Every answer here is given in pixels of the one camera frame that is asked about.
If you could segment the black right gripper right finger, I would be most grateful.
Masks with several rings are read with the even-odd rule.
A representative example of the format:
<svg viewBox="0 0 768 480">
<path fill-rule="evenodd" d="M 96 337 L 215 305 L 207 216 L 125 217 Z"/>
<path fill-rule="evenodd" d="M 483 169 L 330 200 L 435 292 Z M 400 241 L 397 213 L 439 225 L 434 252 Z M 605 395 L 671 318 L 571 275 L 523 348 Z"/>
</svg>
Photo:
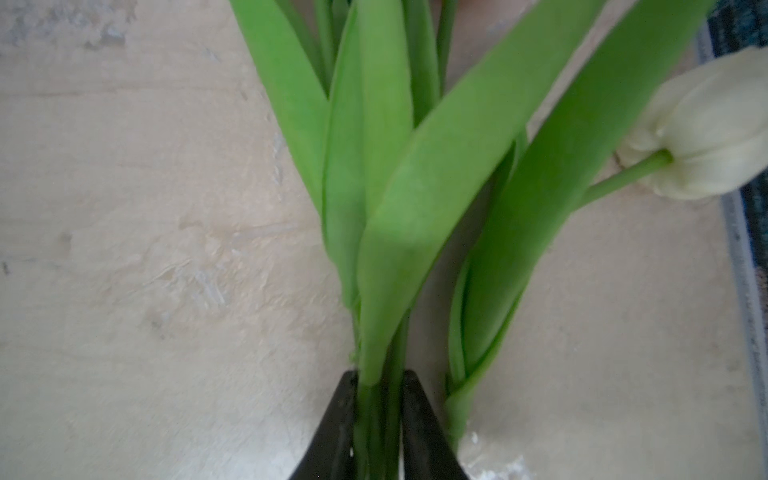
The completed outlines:
<svg viewBox="0 0 768 480">
<path fill-rule="evenodd" d="M 402 379 L 401 422 L 405 480 L 469 480 L 413 370 Z"/>
</svg>

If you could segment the tulip bunch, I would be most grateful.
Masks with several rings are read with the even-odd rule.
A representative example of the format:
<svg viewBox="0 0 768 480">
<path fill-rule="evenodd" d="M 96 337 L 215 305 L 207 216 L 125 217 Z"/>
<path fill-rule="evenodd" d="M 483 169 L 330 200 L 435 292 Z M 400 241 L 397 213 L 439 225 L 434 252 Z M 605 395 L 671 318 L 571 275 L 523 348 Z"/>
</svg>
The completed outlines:
<svg viewBox="0 0 768 480">
<path fill-rule="evenodd" d="M 353 320 L 354 479 L 404 478 L 411 310 L 477 194 L 489 211 L 448 320 L 446 417 L 457 457 L 479 382 L 531 275 L 577 210 L 640 183 L 675 200 L 767 175 L 767 5 L 638 1 L 534 136 L 527 125 L 603 9 L 538 1 L 446 83 L 454 1 L 290 1 L 232 10 L 316 208 Z"/>
</svg>

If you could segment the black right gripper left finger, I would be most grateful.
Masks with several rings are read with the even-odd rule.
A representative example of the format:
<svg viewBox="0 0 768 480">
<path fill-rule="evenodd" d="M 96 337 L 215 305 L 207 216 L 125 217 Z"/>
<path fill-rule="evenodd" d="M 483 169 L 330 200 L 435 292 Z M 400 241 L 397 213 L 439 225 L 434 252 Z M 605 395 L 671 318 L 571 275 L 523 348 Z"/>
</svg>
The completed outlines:
<svg viewBox="0 0 768 480">
<path fill-rule="evenodd" d="M 290 480 L 348 480 L 356 477 L 353 437 L 358 372 L 346 371 Z"/>
</svg>

